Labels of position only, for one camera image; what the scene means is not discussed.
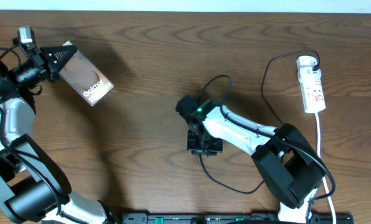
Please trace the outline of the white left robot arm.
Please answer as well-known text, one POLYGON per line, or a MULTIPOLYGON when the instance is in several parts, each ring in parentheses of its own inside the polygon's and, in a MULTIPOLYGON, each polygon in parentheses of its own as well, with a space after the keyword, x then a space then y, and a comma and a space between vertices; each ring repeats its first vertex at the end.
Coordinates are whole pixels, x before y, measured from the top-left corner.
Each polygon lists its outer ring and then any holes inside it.
POLYGON ((8 69, 0 58, 0 209, 14 223, 120 223, 99 200, 74 192, 62 169, 33 140, 35 95, 44 80, 68 80, 70 69, 92 84, 78 92, 95 104, 113 85, 72 43, 38 48, 20 45, 26 56, 8 69))

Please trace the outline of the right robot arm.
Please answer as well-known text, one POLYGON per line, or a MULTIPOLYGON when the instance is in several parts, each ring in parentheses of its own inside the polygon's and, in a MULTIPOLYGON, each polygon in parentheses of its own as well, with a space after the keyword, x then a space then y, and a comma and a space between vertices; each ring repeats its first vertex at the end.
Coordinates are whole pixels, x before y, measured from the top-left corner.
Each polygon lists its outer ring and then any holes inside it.
POLYGON ((281 221, 307 223, 310 206, 326 166, 299 132, 288 123, 280 128, 252 122, 215 100, 199 103, 186 95, 176 105, 189 131, 187 149, 202 157, 215 156, 229 142, 247 153, 263 183, 280 201, 281 221))

